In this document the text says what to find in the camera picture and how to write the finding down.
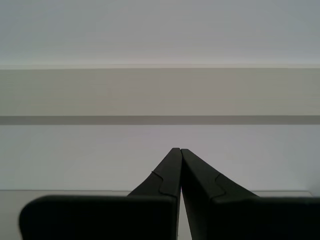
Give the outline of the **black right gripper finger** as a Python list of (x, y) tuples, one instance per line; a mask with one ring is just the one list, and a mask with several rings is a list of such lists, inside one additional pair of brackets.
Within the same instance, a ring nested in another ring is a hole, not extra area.
[(181, 189), (194, 240), (318, 240), (318, 197), (260, 197), (188, 149)]
[(19, 214), (24, 240), (175, 240), (181, 150), (173, 148), (126, 196), (47, 195)]

